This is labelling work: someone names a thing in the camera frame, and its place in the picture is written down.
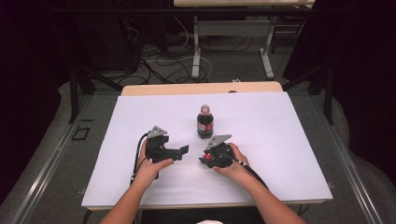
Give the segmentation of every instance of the person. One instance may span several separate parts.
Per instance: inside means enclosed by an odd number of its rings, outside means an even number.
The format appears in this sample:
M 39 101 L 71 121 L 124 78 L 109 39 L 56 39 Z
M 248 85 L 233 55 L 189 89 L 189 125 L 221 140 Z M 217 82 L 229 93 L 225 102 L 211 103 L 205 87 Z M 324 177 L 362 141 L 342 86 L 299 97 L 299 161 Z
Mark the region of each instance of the person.
M 167 159 L 157 163 L 152 163 L 145 159 L 147 141 L 142 145 L 138 162 L 141 165 L 137 171 L 133 184 L 125 191 L 116 205 L 101 220 L 101 224 L 107 223 L 128 223 L 134 221 L 137 208 L 145 191 L 154 181 L 155 176 L 171 164 L 172 159 Z M 235 157 L 248 164 L 248 158 L 243 155 L 238 146 L 233 143 L 228 144 Z M 213 167 L 214 171 L 226 175 L 236 184 L 245 189 L 256 204 L 262 219 L 267 224 L 272 223 L 305 223 L 289 207 L 283 204 L 274 194 L 271 193 L 259 180 L 237 162 L 226 168 Z

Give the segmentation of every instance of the bottle cap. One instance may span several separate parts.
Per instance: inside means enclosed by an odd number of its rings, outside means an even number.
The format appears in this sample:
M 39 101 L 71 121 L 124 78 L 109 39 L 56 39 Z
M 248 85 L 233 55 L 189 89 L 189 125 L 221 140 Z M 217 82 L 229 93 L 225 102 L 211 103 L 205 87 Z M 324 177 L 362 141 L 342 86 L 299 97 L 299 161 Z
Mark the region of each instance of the bottle cap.
M 208 114 L 208 113 L 210 113 L 210 108 L 209 108 L 209 106 L 208 106 L 208 105 L 202 105 L 202 106 L 201 106 L 201 113 L 203 113 L 203 114 Z

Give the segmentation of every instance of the coca-cola bottle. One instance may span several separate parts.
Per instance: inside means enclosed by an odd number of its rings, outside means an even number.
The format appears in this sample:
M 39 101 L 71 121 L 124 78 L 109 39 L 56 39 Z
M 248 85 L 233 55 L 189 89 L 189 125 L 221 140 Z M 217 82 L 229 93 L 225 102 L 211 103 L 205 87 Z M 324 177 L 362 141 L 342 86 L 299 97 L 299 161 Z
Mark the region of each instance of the coca-cola bottle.
M 201 113 L 197 117 L 197 132 L 201 138 L 210 138 L 213 133 L 214 119 L 208 105 L 201 106 Z

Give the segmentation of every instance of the bottle label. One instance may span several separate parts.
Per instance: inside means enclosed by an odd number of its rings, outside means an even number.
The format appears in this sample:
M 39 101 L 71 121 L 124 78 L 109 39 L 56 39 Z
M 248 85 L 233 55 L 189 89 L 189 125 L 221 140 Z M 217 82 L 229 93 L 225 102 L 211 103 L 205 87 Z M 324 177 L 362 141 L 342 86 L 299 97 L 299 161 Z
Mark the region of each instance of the bottle label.
M 208 124 L 201 124 L 200 122 L 197 122 L 197 127 L 203 132 L 209 132 L 213 129 L 213 122 L 210 122 Z

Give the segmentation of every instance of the table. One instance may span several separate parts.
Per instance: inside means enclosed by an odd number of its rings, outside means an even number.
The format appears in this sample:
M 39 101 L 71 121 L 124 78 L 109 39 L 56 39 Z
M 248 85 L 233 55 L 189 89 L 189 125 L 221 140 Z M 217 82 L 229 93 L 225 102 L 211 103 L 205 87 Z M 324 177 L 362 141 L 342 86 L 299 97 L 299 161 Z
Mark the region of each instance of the table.
M 175 0 L 176 7 L 278 7 L 313 5 L 315 0 Z M 274 79 L 268 51 L 276 26 L 276 17 L 269 21 L 199 21 L 194 17 L 194 58 L 191 77 L 198 78 L 201 49 L 200 35 L 258 35 L 266 36 L 264 48 L 260 49 L 265 75 Z
M 198 137 L 195 126 L 203 103 L 212 108 L 214 134 L 232 134 L 229 142 L 241 148 L 282 202 L 332 199 L 288 94 L 277 82 L 237 82 L 125 87 L 81 205 L 100 210 L 117 202 L 129 186 L 137 141 L 154 125 L 168 131 L 166 147 L 190 145 L 190 151 L 160 172 L 140 209 L 253 205 L 243 189 L 198 160 L 208 141 Z

